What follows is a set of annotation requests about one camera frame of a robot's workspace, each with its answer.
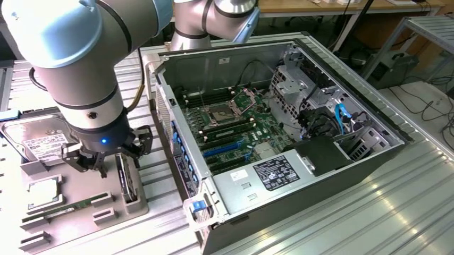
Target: green circuit board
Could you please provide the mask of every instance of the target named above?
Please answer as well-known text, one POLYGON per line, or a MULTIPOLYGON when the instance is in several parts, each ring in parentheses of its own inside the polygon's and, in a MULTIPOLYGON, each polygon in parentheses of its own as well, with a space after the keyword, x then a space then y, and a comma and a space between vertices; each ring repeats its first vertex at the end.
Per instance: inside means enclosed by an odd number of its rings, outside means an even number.
POLYGON ((265 104, 269 99, 249 89, 239 89, 237 94, 231 101, 185 109, 203 155, 229 146, 238 147, 213 156, 205 155, 214 174, 281 153, 294 143, 265 104))

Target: blue pcie slot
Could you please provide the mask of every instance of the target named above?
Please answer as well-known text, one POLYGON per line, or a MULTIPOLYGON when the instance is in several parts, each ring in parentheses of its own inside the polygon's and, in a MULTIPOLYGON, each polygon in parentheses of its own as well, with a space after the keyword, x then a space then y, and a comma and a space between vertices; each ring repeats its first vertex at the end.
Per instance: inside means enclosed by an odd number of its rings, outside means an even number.
POLYGON ((214 155, 217 155, 219 153, 235 150, 235 149, 238 149, 242 146, 242 143, 243 143, 243 141, 239 141, 239 142, 233 143, 230 145, 226 145, 226 146, 223 146, 223 147, 221 147, 221 148, 218 148, 215 150, 206 151, 203 153, 203 157, 206 158, 206 157, 214 156, 214 155))

